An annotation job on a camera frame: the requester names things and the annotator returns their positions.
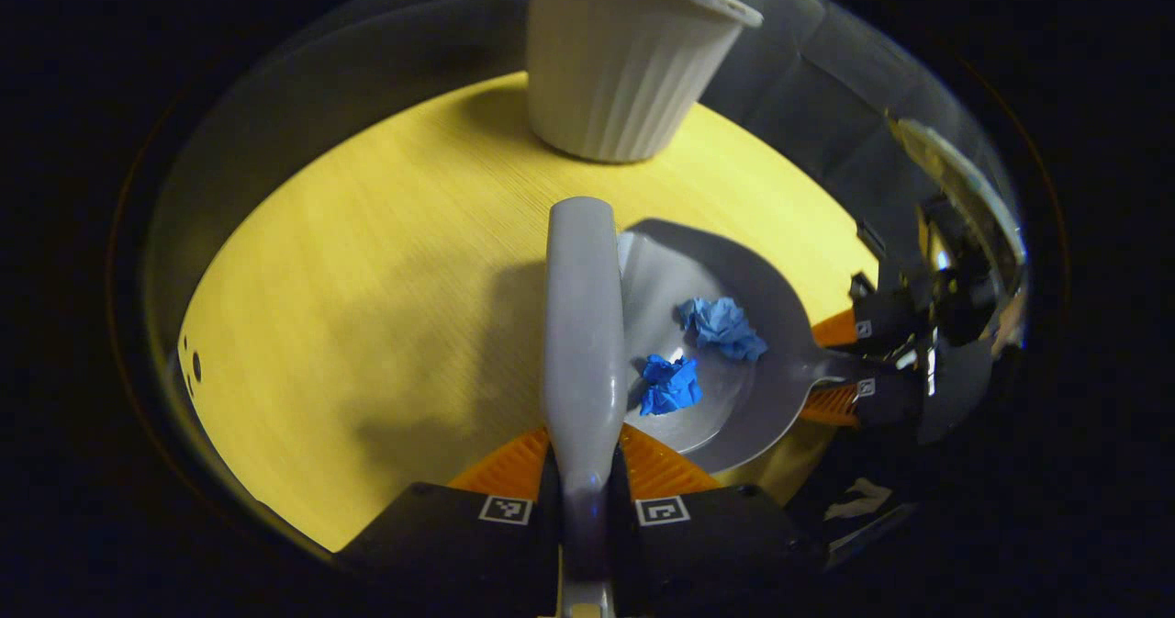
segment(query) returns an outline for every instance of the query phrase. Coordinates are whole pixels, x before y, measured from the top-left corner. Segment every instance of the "spatula handle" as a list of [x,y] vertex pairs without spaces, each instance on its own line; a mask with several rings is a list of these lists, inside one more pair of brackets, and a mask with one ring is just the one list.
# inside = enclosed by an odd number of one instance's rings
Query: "spatula handle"
[[627,396],[616,224],[603,200],[551,208],[543,355],[543,409],[563,485],[560,614],[591,604],[610,617],[605,486]]

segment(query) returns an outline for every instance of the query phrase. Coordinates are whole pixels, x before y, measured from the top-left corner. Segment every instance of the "crumpled tissue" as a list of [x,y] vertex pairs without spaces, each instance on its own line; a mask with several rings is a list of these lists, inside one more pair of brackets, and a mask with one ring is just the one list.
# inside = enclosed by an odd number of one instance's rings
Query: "crumpled tissue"
[[683,357],[671,363],[658,355],[649,355],[640,375],[649,383],[640,398],[640,416],[670,414],[701,399],[697,360]]
[[732,360],[759,360],[767,351],[767,342],[759,338],[734,300],[723,296],[718,301],[689,300],[677,308],[682,328],[698,330],[698,347],[717,345]]

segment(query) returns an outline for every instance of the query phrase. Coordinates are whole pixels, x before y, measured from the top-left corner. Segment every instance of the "wooden table surface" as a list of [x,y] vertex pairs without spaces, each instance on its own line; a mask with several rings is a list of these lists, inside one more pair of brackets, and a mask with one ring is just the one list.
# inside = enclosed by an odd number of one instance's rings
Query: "wooden table surface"
[[[311,162],[201,280],[177,343],[241,483],[336,551],[411,481],[539,425],[546,217],[571,195],[607,200],[619,228],[664,217],[752,247],[812,322],[848,308],[855,271],[877,280],[830,195],[700,105],[659,156],[599,166],[530,133],[524,74],[475,83]],[[831,435],[798,422],[720,479],[786,502]]]

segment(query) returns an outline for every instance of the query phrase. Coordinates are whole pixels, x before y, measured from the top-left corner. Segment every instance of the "yellow object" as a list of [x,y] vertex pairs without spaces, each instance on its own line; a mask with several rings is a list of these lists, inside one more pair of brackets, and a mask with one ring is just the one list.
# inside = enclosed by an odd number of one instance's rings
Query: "yellow object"
[[600,618],[604,610],[598,604],[577,604],[571,606],[571,618]]
[[[524,74],[475,83],[309,163],[203,275],[181,365],[244,488],[337,551],[409,483],[540,426],[546,220],[571,195],[607,200],[620,228],[664,217],[758,250],[810,322],[850,307],[847,276],[877,280],[835,200],[700,105],[657,157],[599,166],[530,133]],[[808,472],[788,439],[743,482],[786,501]]]

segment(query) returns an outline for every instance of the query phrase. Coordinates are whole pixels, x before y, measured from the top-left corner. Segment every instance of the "white plastic cup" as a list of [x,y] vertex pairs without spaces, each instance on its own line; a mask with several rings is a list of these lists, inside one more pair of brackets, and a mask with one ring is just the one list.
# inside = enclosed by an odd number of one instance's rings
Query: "white plastic cup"
[[651,157],[759,23],[738,0],[530,0],[530,125],[577,157]]

